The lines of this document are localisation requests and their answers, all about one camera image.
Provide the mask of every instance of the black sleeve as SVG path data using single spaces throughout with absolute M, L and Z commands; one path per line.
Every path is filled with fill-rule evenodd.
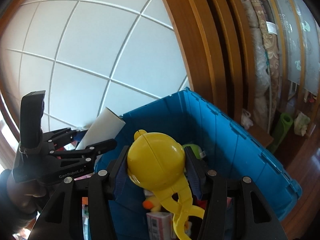
M 11 203 L 7 194 L 7 180 L 10 173 L 11 170 L 5 170 L 0 175 L 0 232 L 6 236 L 26 227 L 37 215 L 37 211 L 25 214 Z

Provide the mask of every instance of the human hand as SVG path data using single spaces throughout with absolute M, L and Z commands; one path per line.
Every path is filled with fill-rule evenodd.
M 36 181 L 21 184 L 15 183 L 12 174 L 10 174 L 7 180 L 7 194 L 11 202 L 20 211 L 31 214 L 36 210 L 36 203 L 33 197 L 45 196 L 46 189 Z

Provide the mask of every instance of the yellow plastic ball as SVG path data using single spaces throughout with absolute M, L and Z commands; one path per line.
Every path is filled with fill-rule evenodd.
M 163 133 L 139 130 L 128 152 L 128 175 L 132 182 L 150 191 L 170 187 L 185 166 L 182 146 Z

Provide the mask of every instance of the wooden floor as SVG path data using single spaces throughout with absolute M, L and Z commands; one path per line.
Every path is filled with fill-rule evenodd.
M 303 190 L 294 209 L 282 221 L 289 240 L 303 236 L 320 209 L 320 113 L 316 122 L 309 139 L 295 135 L 291 129 L 275 154 Z

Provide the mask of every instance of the barcode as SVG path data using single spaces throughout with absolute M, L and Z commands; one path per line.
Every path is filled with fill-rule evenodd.
M 157 223 L 157 220 L 156 220 L 156 219 L 152 219 L 152 220 L 151 220 L 151 223 L 152 223 L 152 226 L 153 226 L 153 227 L 156 227 L 156 228 L 158 227 L 158 223 Z

